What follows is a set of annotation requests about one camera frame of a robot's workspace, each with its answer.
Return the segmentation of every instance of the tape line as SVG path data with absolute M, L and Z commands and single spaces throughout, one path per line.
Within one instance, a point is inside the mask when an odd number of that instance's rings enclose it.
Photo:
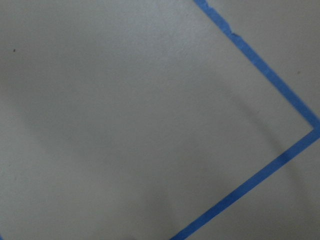
M 292 104 L 292 106 L 316 128 L 320 125 L 317 116 L 288 87 L 288 85 L 268 66 L 268 64 L 246 43 L 242 37 L 233 33 L 227 21 L 206 0 L 194 0 L 199 8 L 220 28 L 249 61 L 275 86 L 276 89 Z
M 231 31 L 231 28 L 226 20 L 224 20 L 214 8 L 209 6 L 206 0 L 194 0 L 194 2 L 249 59 L 249 61 L 273 84 L 273 86 L 278 89 L 278 91 L 291 103 L 291 105 L 308 121 L 308 123 L 314 129 L 293 146 L 291 146 L 288 150 L 270 162 L 267 166 L 262 168 L 255 175 L 237 187 L 216 205 L 191 222 L 187 227 L 181 230 L 170 240 L 184 240 L 189 237 L 191 234 L 196 232 L 199 228 L 208 223 L 219 213 L 231 206 L 234 202 L 243 197 L 250 190 L 252 190 L 320 138 L 320 121 L 317 116 L 308 108 L 308 106 L 240 36 Z
M 208 211 L 190 223 L 186 228 L 181 230 L 177 235 L 170 240 L 184 240 L 221 213 L 223 210 L 231 206 L 234 202 L 260 184 L 263 180 L 272 175 L 275 171 L 309 147 L 312 143 L 320 138 L 320 133 L 316 130 L 312 130 L 301 140 L 291 146 L 288 150 L 278 156 L 275 160 L 270 162 L 267 166 L 258 171 L 255 175 L 250 177 L 247 181 L 237 187 L 229 195 L 223 198 L 216 205 L 211 207 Z

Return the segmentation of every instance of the gray floor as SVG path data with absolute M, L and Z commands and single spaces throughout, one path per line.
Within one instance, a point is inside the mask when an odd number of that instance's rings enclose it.
M 208 2 L 320 116 L 320 2 Z M 192 0 L 2 0 L 0 26 L 5 240 L 167 240 L 311 130 Z M 189 239 L 319 239 L 319 149 Z

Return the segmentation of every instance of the blue tape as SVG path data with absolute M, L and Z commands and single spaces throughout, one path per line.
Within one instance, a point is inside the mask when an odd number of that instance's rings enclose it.
M 320 138 L 320 132 L 312 130 L 301 140 L 295 143 L 292 147 L 278 156 L 275 160 L 270 162 L 267 166 L 258 171 L 255 175 L 250 177 L 247 181 L 237 187 L 233 192 L 223 198 L 220 202 L 190 223 L 186 228 L 180 231 L 170 240 L 184 240 L 221 213 L 223 210 L 231 206 L 238 199 L 247 194 L 250 190 L 260 184 L 263 180 L 268 178 L 271 174 L 309 147 L 312 143 Z
M 288 85 L 268 66 L 268 64 L 246 43 L 242 37 L 233 33 L 227 21 L 206 0 L 194 0 L 203 12 L 220 28 L 234 45 L 249 59 L 249 61 L 275 86 L 276 89 L 291 103 L 291 105 L 316 128 L 320 125 L 317 116 L 288 87 Z
M 320 121 L 307 105 L 287 86 L 287 84 L 267 65 L 267 63 L 238 35 L 231 31 L 229 24 L 218 12 L 208 5 L 206 0 L 194 0 L 207 16 L 220 28 L 220 30 L 235 44 L 235 46 L 249 59 L 249 61 L 274 85 L 274 87 L 289 101 L 289 103 L 308 121 L 314 128 L 301 140 L 283 152 L 267 166 L 250 177 L 233 192 L 211 207 L 186 228 L 181 230 L 170 240 L 184 240 L 208 223 L 215 216 L 243 197 L 258 184 L 280 169 L 291 159 L 309 147 L 320 138 Z

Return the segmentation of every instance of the concrete floor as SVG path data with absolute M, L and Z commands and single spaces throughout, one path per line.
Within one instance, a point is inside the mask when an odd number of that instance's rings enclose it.
M 320 1 L 208 2 L 320 116 Z M 0 26 L 5 240 L 168 240 L 311 130 L 192 0 L 2 0 Z M 319 239 L 319 149 L 188 239 Z

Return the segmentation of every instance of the blue painter's tape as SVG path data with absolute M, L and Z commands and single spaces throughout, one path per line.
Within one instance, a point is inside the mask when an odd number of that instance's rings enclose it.
M 249 61 L 278 89 L 292 106 L 316 128 L 320 120 L 308 106 L 288 87 L 288 85 L 273 71 L 268 64 L 246 43 L 242 37 L 233 33 L 227 21 L 206 0 L 194 0 L 203 12 L 220 28 L 234 45 L 249 59 Z
M 249 59 L 249 61 L 278 89 L 291 105 L 314 128 L 305 137 L 291 146 L 288 150 L 270 162 L 267 166 L 250 177 L 233 192 L 223 198 L 208 211 L 191 222 L 170 240 L 185 240 L 215 216 L 243 197 L 258 184 L 284 166 L 287 162 L 309 147 L 320 138 L 320 121 L 307 105 L 287 86 L 287 84 L 267 65 L 267 63 L 238 35 L 232 32 L 229 24 L 218 12 L 208 5 L 206 0 L 194 0 L 220 30 L 235 44 L 235 46 Z
M 270 162 L 267 166 L 258 171 L 255 175 L 250 177 L 247 181 L 237 187 L 233 192 L 223 198 L 220 202 L 190 223 L 186 228 L 180 231 L 177 235 L 172 237 L 170 240 L 184 240 L 217 216 L 219 213 L 224 211 L 226 208 L 231 206 L 238 199 L 247 194 L 250 190 L 260 184 L 263 180 L 268 178 L 271 174 L 309 147 L 312 143 L 320 138 L 320 132 L 312 130 L 305 137 L 299 140 L 296 144 L 278 156 L 275 160 Z

